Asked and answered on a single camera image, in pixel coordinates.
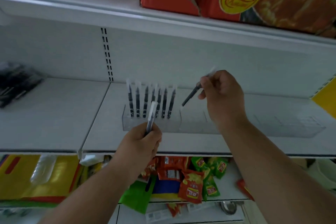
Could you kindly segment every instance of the pile of black pens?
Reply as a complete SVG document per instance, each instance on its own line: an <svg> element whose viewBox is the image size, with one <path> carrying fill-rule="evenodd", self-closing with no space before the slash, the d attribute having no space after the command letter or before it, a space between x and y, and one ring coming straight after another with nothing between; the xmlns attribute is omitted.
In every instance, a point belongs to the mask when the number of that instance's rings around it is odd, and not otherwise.
<svg viewBox="0 0 336 224"><path fill-rule="evenodd" d="M157 102L155 118L161 118L161 119L171 118L177 86L173 87L159 86L158 83L142 85L141 82L139 81L136 81L134 84L131 84L130 80L127 79L126 87L129 103L129 113L132 118L133 117L146 118L147 109L150 108L151 106L150 103L153 101Z"/></svg>

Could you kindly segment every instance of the person's right hand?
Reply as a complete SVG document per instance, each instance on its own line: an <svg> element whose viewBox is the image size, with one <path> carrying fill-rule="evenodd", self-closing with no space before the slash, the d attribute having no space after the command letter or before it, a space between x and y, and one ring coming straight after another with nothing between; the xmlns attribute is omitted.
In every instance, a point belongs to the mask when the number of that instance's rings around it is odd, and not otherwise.
<svg viewBox="0 0 336 224"><path fill-rule="evenodd" d="M236 79L226 70L217 71L212 77L202 77L203 91L199 99L207 99L208 112L218 127L233 126L247 121L244 93Z"/></svg>

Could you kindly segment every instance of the black pen bundle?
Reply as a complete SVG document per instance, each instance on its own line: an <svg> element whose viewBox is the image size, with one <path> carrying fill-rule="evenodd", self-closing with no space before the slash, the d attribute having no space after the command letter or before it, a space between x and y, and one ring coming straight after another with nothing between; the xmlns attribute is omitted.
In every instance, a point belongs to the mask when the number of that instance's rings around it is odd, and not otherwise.
<svg viewBox="0 0 336 224"><path fill-rule="evenodd" d="M14 100L39 85L45 75L36 70L11 62L0 62L0 108L4 108Z"/></svg>
<svg viewBox="0 0 336 224"><path fill-rule="evenodd" d="M131 84L130 80L127 79L126 87L128 98L126 108L129 110L130 117L147 118L151 103L156 101L155 118L171 118L177 86L173 88L159 86L158 83L141 85L139 81Z"/></svg>

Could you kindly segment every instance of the white container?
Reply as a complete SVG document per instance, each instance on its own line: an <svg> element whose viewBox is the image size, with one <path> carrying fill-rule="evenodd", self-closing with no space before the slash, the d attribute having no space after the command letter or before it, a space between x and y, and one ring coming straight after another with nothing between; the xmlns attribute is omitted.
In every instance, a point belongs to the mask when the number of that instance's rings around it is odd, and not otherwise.
<svg viewBox="0 0 336 224"><path fill-rule="evenodd" d="M336 164L329 159L317 159L307 170L319 184L328 190L336 189Z"/></svg>
<svg viewBox="0 0 336 224"><path fill-rule="evenodd" d="M56 155L41 155L31 175L33 185L44 184L49 181L57 160Z"/></svg>

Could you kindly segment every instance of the green bag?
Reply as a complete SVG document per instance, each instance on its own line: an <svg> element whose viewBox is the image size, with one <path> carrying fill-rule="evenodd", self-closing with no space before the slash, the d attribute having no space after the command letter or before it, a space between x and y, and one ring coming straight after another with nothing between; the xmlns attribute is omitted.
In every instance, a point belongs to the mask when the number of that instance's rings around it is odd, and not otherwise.
<svg viewBox="0 0 336 224"><path fill-rule="evenodd" d="M207 197L219 197L221 194L217 188L213 176L210 175L208 179L203 181L202 196L203 200L206 201Z"/></svg>
<svg viewBox="0 0 336 224"><path fill-rule="evenodd" d="M208 167L208 165L204 162L204 159L202 157L192 157L191 162L194 165L196 171L204 172L203 180L208 179L208 177L211 174L211 170Z"/></svg>
<svg viewBox="0 0 336 224"><path fill-rule="evenodd" d="M220 157L212 157L208 160L208 166L210 167L212 174L218 179L222 178L225 174L226 166L228 165L228 160Z"/></svg>
<svg viewBox="0 0 336 224"><path fill-rule="evenodd" d="M151 176L148 184L135 181L121 196L119 203L126 205L139 213L145 214L154 189L156 178L157 176Z"/></svg>

